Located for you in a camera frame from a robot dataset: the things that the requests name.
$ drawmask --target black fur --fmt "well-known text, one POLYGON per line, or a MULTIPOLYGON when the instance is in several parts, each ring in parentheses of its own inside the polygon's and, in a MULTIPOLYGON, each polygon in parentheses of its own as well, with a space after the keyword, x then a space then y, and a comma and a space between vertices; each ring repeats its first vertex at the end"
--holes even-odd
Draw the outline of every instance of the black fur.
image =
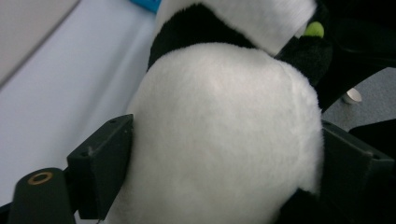
POLYGON ((193 5, 179 11, 163 25, 151 46, 148 68, 172 50, 216 42, 256 48, 242 34, 224 24, 210 9, 202 4, 193 5))
POLYGON ((332 44, 316 36, 294 37, 276 55, 276 59, 291 64, 315 87, 329 70, 332 44))

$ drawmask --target white fur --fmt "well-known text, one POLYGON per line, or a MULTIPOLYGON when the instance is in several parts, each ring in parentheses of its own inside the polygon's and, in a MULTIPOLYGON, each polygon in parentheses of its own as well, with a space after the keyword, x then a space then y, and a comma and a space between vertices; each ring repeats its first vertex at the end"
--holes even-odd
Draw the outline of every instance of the white fur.
POLYGON ((129 111, 133 158, 109 223, 271 223, 297 188, 318 193, 315 91, 256 49, 201 44, 163 56, 129 111))
POLYGON ((204 3, 271 55, 278 54, 305 27, 316 9, 315 0, 162 0, 155 34, 175 13, 196 3, 204 3))

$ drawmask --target plush toy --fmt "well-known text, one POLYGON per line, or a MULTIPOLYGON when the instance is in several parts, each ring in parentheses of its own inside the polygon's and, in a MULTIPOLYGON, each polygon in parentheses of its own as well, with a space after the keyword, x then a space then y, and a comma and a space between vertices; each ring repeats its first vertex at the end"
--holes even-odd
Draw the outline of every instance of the plush toy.
POLYGON ((296 192, 319 195, 311 85, 331 48, 315 10, 310 0, 162 2, 108 223, 274 223, 296 192))

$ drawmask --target green eye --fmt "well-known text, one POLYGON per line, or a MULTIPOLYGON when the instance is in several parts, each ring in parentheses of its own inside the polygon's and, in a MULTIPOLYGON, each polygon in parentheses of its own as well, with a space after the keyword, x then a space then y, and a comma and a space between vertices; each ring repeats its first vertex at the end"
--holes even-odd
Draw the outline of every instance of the green eye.
POLYGON ((305 29, 304 36, 318 36, 320 38, 323 38, 324 29, 322 24, 318 21, 313 21, 309 23, 309 25, 305 29))

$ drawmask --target black bracket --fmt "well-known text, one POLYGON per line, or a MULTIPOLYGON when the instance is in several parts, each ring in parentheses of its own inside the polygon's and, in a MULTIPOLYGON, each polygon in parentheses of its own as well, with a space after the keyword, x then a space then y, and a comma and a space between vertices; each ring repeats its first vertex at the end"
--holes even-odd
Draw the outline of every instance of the black bracket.
POLYGON ((47 168, 22 178, 0 223, 72 224, 77 210, 82 219, 105 219, 126 175, 133 119, 106 122, 70 153, 64 171, 47 168))

